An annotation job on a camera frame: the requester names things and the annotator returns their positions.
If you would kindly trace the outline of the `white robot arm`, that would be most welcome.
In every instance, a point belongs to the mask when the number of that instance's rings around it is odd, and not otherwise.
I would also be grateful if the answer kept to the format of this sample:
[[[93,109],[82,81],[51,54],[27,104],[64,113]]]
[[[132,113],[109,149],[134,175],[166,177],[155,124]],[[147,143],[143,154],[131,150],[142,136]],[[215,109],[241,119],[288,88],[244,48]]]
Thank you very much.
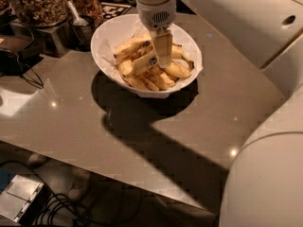
[[[136,0],[161,32],[177,0]],[[303,227],[302,0],[181,0],[251,62],[255,93],[267,81],[280,106],[248,136],[229,168],[220,227]]]

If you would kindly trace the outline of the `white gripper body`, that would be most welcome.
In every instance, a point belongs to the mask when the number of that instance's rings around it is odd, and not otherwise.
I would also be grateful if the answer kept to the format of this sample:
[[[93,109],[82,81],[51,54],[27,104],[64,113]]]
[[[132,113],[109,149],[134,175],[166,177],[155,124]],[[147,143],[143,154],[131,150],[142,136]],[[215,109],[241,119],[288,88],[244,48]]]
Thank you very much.
[[[136,0],[141,23],[149,31],[168,28],[175,19],[176,0]]]

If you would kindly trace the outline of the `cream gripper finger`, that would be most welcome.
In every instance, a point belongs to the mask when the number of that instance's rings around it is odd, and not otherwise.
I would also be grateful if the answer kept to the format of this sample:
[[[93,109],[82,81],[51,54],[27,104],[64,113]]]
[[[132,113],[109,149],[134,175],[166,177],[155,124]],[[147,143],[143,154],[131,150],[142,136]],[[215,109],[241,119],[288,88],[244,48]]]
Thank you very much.
[[[168,67],[171,61],[172,53],[172,34],[169,29],[159,28],[150,32],[151,43],[155,55],[162,68]]]

